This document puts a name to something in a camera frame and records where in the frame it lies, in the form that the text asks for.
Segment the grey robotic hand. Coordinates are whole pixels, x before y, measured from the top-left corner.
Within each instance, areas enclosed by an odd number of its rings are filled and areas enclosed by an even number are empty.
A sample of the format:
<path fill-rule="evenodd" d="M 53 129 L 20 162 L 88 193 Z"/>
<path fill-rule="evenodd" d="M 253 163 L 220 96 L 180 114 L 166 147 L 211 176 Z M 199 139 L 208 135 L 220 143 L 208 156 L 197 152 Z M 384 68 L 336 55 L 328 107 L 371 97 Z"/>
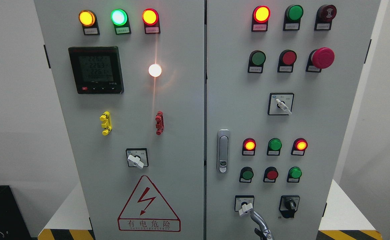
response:
<path fill-rule="evenodd" d="M 256 235 L 258 235 L 260 237 L 261 240 L 273 240 L 274 239 L 270 228 L 268 228 L 265 220 L 263 219 L 263 217 L 260 214 L 256 213 L 256 211 L 254 211 L 254 210 L 251 210 L 250 217 L 255 223 L 258 224 L 258 226 L 260 228 L 260 229 L 255 228 L 254 232 Z"/>

